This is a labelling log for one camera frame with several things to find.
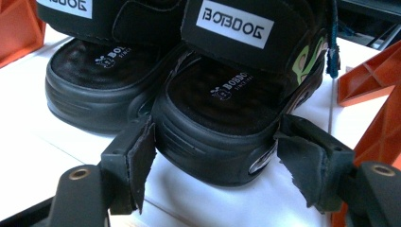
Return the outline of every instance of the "black fabric strap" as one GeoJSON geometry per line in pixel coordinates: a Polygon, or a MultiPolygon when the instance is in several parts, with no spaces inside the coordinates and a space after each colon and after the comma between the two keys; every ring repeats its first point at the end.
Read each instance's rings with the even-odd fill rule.
{"type": "Polygon", "coordinates": [[[37,0],[37,3],[39,17],[53,28],[97,44],[176,43],[180,40],[185,5],[181,0],[37,0]]]}
{"type": "Polygon", "coordinates": [[[240,69],[285,73],[293,53],[311,43],[315,23],[303,0],[188,0],[182,39],[240,69]]]}

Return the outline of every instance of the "black metal part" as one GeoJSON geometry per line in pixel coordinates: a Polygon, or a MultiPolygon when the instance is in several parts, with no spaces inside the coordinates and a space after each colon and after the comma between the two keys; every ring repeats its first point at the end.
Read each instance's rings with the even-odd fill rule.
{"type": "Polygon", "coordinates": [[[310,121],[290,114],[283,115],[275,138],[279,140],[277,155],[307,206],[321,212],[340,210],[340,176],[350,172],[355,153],[310,121]]]}
{"type": "Polygon", "coordinates": [[[145,182],[156,155],[151,116],[130,122],[101,154],[101,170],[113,191],[112,215],[128,215],[142,206],[145,182]]]}
{"type": "Polygon", "coordinates": [[[348,203],[347,226],[401,226],[401,171],[365,162],[341,178],[339,195],[348,203]]]}
{"type": "Polygon", "coordinates": [[[100,168],[84,165],[61,175],[50,209],[50,227],[109,226],[100,168]]]}
{"type": "Polygon", "coordinates": [[[378,162],[354,166],[351,149],[298,116],[285,114],[275,138],[307,206],[333,212],[344,201],[349,227],[401,226],[401,171],[378,162]]]}
{"type": "Polygon", "coordinates": [[[53,198],[41,201],[26,210],[0,221],[2,227],[32,226],[47,219],[53,198]]]}
{"type": "Polygon", "coordinates": [[[74,167],[61,176],[48,226],[109,226],[109,208],[112,215],[141,210],[155,155],[151,116],[130,122],[101,154],[99,165],[74,167]]]}

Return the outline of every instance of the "black rubber sole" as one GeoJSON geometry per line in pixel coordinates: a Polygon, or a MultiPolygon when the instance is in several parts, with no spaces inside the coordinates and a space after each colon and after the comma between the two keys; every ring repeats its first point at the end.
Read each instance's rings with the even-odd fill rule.
{"type": "Polygon", "coordinates": [[[74,43],[67,44],[47,65],[45,92],[48,107],[56,117],[75,127],[100,133],[119,132],[131,119],[149,114],[181,48],[178,46],[161,60],[158,56],[144,57],[146,50],[132,53],[135,51],[132,48],[129,60],[99,62],[103,65],[95,68],[87,62],[78,64],[76,61],[94,63],[104,60],[104,56],[109,57],[100,56],[96,46],[93,50],[96,53],[83,48],[75,54],[77,47],[74,43]],[[111,63],[115,70],[107,68],[111,63]],[[137,73],[135,67],[144,69],[137,73]]]}
{"type": "MultiPolygon", "coordinates": [[[[249,108],[236,106],[236,102],[241,102],[241,98],[245,99],[243,104],[255,102],[256,107],[259,105],[258,98],[244,93],[242,97],[236,99],[236,102],[226,103],[221,107],[210,101],[212,99],[197,97],[206,94],[197,92],[208,91],[204,86],[210,85],[208,84],[210,80],[196,78],[193,79],[195,81],[193,83],[188,81],[198,75],[199,65],[199,68],[209,68],[207,72],[209,70],[217,72],[220,77],[224,77],[225,74],[241,75],[241,73],[219,63],[208,65],[204,62],[210,60],[203,57],[192,57],[192,59],[189,57],[186,61],[186,69],[183,69],[186,74],[178,73],[178,76],[171,79],[153,106],[157,148],[171,163],[188,174],[206,183],[222,186],[243,185],[260,174],[275,152],[273,135],[278,129],[280,116],[292,112],[305,102],[323,80],[322,54],[309,76],[284,104],[268,102],[267,107],[259,106],[260,108],[253,109],[250,106],[245,106],[249,108]]],[[[203,78],[210,76],[206,71],[200,73],[203,78]]],[[[213,78],[212,84],[220,84],[214,80],[220,78],[218,76],[210,76],[213,78]]],[[[256,89],[256,92],[249,93],[253,96],[269,96],[269,94],[261,95],[259,92],[263,90],[256,89]]],[[[232,97],[226,93],[221,95],[220,98],[223,99],[232,97]]]]}

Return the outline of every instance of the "sandal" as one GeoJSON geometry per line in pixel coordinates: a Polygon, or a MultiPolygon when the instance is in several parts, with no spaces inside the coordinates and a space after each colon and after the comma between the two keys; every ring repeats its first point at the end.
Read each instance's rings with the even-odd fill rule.
{"type": "Polygon", "coordinates": [[[115,133],[148,114],[181,40],[185,2],[42,1],[42,20],[75,37],[50,59],[50,111],[78,128],[115,133]]]}
{"type": "Polygon", "coordinates": [[[206,183],[253,180],[275,152],[283,114],[323,80],[325,1],[188,0],[187,45],[157,96],[156,146],[206,183]]]}

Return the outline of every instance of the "screw hole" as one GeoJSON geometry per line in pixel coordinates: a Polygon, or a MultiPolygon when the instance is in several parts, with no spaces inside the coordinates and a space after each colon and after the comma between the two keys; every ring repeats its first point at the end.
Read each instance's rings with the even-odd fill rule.
{"type": "Polygon", "coordinates": [[[90,174],[89,169],[87,168],[80,168],[75,170],[74,172],[70,173],[69,178],[70,180],[80,180],[87,177],[90,174]]]}
{"type": "Polygon", "coordinates": [[[386,166],[381,166],[381,165],[374,165],[372,166],[372,170],[380,175],[386,176],[386,177],[393,177],[395,176],[395,172],[392,171],[392,169],[386,167],[386,166]]]}

